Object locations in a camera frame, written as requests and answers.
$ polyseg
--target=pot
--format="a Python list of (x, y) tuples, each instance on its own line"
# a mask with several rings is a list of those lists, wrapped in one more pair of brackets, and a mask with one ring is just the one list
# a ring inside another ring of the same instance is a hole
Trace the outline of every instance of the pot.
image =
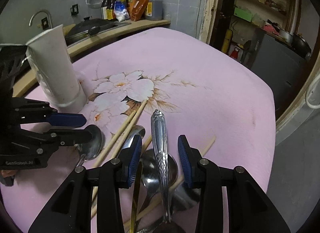
[(107, 30), (114, 27), (114, 23), (103, 19), (84, 18), (84, 21), (74, 26), (65, 36), (67, 46), (73, 44), (86, 37), (96, 35), (100, 31)]
[(280, 36), (281, 38), (283, 38), (286, 42), (288, 42), (289, 44), (291, 44), (291, 42), (292, 42), (292, 35), (291, 35), (289, 32), (280, 29), (280, 31), (279, 31), (279, 36)]
[(291, 46), (300, 57), (305, 58), (308, 53), (311, 53), (311, 48), (309, 47), (308, 43), (304, 40), (304, 38), (297, 34), (293, 34)]

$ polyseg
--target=blue rubber tip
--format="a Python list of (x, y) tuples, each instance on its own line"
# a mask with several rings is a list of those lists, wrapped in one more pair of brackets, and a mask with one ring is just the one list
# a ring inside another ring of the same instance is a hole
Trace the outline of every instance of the blue rubber tip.
[(129, 165), (128, 187), (131, 186), (131, 184), (134, 182), (134, 179), (136, 178), (136, 172), (137, 172), (138, 163), (140, 160), (141, 149), (142, 149), (142, 139), (141, 137), (139, 137), (136, 147), (134, 149), (134, 152), (132, 154), (130, 165)]
[(178, 152), (183, 170), (184, 180), (188, 184), (188, 187), (192, 188), (193, 180), (191, 174), (191, 165), (181, 136), (178, 137)]

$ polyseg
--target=white cylindrical container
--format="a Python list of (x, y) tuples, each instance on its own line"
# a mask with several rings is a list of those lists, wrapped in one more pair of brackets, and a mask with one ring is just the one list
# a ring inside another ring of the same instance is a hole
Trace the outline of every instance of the white cylindrical container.
[(29, 40), (26, 55), (49, 102), (59, 112), (78, 113), (86, 96), (73, 71), (62, 25)]

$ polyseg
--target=silver bolt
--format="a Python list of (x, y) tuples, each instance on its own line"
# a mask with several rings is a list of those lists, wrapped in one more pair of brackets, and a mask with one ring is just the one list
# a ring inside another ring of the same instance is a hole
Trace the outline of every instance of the silver bolt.
[(239, 173), (244, 173), (245, 169), (242, 166), (237, 166), (236, 171)]
[(38, 148), (37, 149), (37, 154), (43, 154), (43, 149), (42, 148)]
[(199, 161), (200, 164), (202, 165), (208, 165), (209, 164), (209, 161), (205, 158), (202, 158), (200, 161)]
[(77, 166), (76, 168), (75, 168), (75, 172), (82, 172), (83, 171), (83, 166)]
[(120, 162), (120, 159), (118, 159), (118, 158), (113, 158), (112, 160), (111, 160), (111, 163), (112, 164), (118, 164)]

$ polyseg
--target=plastic jug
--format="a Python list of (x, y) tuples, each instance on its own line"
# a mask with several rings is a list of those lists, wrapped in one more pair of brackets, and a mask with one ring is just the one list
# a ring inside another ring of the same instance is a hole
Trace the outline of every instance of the plastic jug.
[(162, 0), (149, 0), (145, 18), (147, 20), (162, 20)]

